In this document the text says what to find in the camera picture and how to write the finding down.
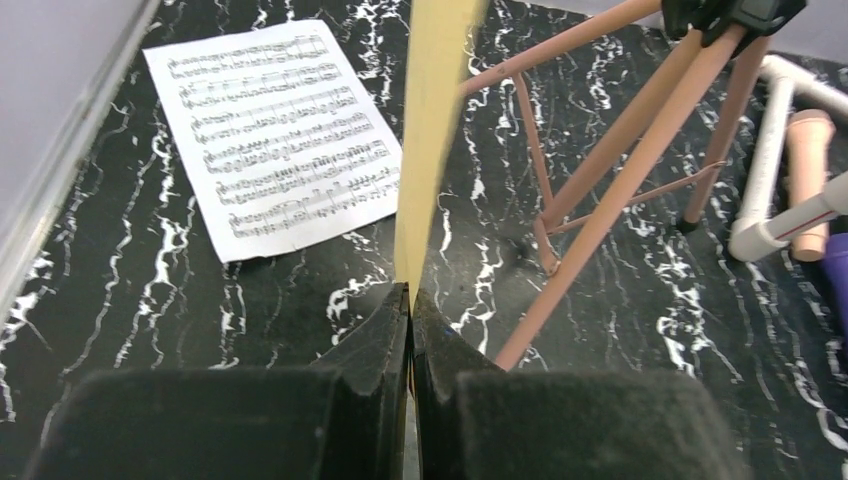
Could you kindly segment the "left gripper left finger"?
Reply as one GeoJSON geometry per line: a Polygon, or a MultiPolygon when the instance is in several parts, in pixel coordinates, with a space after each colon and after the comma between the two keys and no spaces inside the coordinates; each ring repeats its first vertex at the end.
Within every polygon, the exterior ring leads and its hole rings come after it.
{"type": "Polygon", "coordinates": [[[307,365],[87,377],[29,479],[399,479],[408,289],[307,365]]]}

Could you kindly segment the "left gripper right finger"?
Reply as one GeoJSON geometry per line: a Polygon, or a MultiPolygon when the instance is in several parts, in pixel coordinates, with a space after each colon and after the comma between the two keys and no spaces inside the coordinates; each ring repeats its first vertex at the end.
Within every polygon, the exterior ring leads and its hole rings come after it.
{"type": "Polygon", "coordinates": [[[412,381],[426,479],[748,479],[717,403],[669,371],[508,373],[419,296],[412,381]]]}

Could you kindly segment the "sheet music pages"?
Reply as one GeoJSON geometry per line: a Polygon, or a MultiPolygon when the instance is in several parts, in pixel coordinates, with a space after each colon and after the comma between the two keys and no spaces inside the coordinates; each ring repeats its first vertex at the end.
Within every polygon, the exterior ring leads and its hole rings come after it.
{"type": "Polygon", "coordinates": [[[399,142],[324,22],[144,58],[220,261],[294,252],[396,212],[399,142]]]}

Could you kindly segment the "yellow sheet music page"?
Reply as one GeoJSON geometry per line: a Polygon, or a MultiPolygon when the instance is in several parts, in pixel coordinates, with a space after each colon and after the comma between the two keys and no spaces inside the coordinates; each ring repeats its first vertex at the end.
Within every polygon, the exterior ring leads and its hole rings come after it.
{"type": "Polygon", "coordinates": [[[445,162],[457,128],[460,84],[486,1],[414,1],[407,48],[403,143],[395,218],[395,279],[413,311],[445,162]]]}

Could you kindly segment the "purple microphone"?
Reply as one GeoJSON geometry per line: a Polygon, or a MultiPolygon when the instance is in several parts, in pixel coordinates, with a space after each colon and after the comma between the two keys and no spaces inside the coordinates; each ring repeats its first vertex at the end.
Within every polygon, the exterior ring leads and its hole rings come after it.
{"type": "Polygon", "coordinates": [[[839,322],[847,333],[847,234],[831,235],[821,260],[822,268],[833,290],[839,322]]]}

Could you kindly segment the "pink microphone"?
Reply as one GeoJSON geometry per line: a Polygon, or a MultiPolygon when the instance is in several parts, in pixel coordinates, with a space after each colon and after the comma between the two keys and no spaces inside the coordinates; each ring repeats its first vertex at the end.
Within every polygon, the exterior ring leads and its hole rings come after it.
{"type": "MultiPolygon", "coordinates": [[[[789,206],[820,193],[827,178],[827,153],[835,127],[827,112],[806,109],[794,113],[786,128],[789,152],[789,206]]],[[[829,238],[826,223],[802,232],[792,240],[793,257],[815,262],[824,257],[829,238]]]]}

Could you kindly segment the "pink music stand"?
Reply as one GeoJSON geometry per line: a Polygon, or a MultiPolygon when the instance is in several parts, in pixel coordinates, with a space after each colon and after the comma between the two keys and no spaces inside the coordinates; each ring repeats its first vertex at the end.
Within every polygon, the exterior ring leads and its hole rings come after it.
{"type": "Polygon", "coordinates": [[[647,199],[641,191],[647,175],[718,74],[730,67],[727,95],[704,163],[685,178],[695,190],[684,220],[693,224],[699,218],[770,40],[803,8],[801,1],[625,1],[461,84],[461,93],[469,95],[504,79],[513,81],[543,195],[533,231],[549,279],[497,354],[500,368],[509,370],[522,359],[623,210],[647,199]],[[553,191],[536,123],[530,119],[525,71],[654,13],[663,16],[676,47],[567,182],[553,191]]]}

